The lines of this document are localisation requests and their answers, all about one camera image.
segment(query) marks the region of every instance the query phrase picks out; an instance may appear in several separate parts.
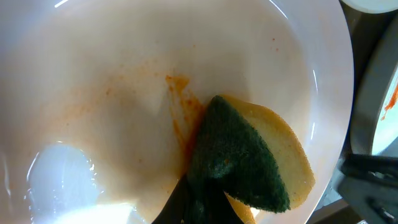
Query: white bowl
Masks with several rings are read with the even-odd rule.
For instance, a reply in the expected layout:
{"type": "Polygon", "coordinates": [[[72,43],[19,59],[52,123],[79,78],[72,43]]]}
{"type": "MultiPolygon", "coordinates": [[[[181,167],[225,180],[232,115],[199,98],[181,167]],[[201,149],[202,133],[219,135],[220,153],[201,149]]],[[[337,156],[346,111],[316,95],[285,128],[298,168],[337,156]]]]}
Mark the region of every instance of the white bowl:
{"type": "Polygon", "coordinates": [[[1,223],[151,222],[184,170],[188,101],[219,93],[280,114],[315,174],[301,207],[257,221],[315,208],[352,103],[338,1],[10,0],[0,21],[1,223]]]}

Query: orange sauce residue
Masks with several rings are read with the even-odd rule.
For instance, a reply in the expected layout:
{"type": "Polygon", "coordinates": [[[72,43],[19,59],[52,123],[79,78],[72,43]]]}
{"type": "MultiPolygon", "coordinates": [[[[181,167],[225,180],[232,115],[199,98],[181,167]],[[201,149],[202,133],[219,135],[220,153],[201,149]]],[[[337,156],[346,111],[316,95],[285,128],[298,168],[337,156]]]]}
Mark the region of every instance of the orange sauce residue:
{"type": "Polygon", "coordinates": [[[392,109],[395,106],[395,104],[397,103],[397,100],[398,100],[398,85],[396,86],[396,89],[394,90],[394,93],[391,96],[390,102],[388,102],[387,106],[384,107],[384,110],[386,111],[386,113],[381,118],[381,120],[384,120],[386,118],[387,111],[392,109]]]}
{"type": "Polygon", "coordinates": [[[185,155],[186,165],[188,165],[204,107],[193,92],[187,88],[190,80],[186,76],[182,74],[167,75],[165,80],[169,86],[170,114],[173,119],[174,133],[178,145],[185,155]]]}

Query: sponge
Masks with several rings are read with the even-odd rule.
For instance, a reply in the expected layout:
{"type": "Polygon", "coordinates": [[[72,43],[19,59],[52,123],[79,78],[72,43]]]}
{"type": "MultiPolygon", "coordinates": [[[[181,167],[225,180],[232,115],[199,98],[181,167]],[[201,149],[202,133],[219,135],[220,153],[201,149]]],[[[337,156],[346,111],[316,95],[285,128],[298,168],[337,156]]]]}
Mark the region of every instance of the sponge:
{"type": "Polygon", "coordinates": [[[239,200],[232,198],[226,194],[226,198],[229,201],[234,212],[242,220],[244,224],[256,224],[253,214],[251,213],[250,206],[243,204],[239,200]]]}
{"type": "Polygon", "coordinates": [[[208,105],[187,177],[192,186],[216,180],[232,198],[275,213],[298,207],[315,183],[287,123],[267,108],[230,96],[215,96],[208,105]]]}

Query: green scouring pad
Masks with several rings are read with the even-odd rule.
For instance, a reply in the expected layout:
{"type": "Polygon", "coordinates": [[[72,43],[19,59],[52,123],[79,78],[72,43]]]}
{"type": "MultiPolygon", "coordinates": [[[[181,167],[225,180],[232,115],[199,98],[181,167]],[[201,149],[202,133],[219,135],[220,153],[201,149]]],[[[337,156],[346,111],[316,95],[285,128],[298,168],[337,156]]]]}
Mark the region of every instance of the green scouring pad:
{"type": "Polygon", "coordinates": [[[208,105],[187,178],[198,195],[205,180],[216,180],[232,198],[275,213],[298,207],[315,183],[289,125],[270,109],[230,96],[208,105]]]}
{"type": "Polygon", "coordinates": [[[223,97],[215,96],[200,125],[188,181],[216,179],[246,205],[272,212],[289,209],[278,166],[259,133],[223,97]]]}

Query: food stain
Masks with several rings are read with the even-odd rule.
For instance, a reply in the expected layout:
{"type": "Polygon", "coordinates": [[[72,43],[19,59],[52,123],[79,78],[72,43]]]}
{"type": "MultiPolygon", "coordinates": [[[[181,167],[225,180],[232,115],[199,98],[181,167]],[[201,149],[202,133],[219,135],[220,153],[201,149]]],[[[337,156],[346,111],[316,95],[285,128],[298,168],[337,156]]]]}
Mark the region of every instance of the food stain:
{"type": "Polygon", "coordinates": [[[178,146],[184,153],[187,167],[192,156],[195,136],[203,117],[204,107],[193,92],[187,88],[190,80],[185,75],[167,75],[165,81],[169,86],[170,114],[173,119],[174,134],[178,146]]]}
{"type": "Polygon", "coordinates": [[[391,110],[395,106],[397,100],[398,100],[398,84],[396,86],[396,89],[394,90],[394,93],[391,96],[390,102],[388,102],[387,106],[384,107],[384,110],[386,112],[384,113],[384,116],[381,118],[381,120],[384,120],[386,118],[388,110],[391,110]]]}
{"type": "Polygon", "coordinates": [[[111,92],[112,92],[112,88],[109,87],[109,88],[106,90],[105,94],[106,94],[107,96],[109,96],[109,94],[111,94],[111,92]]]}

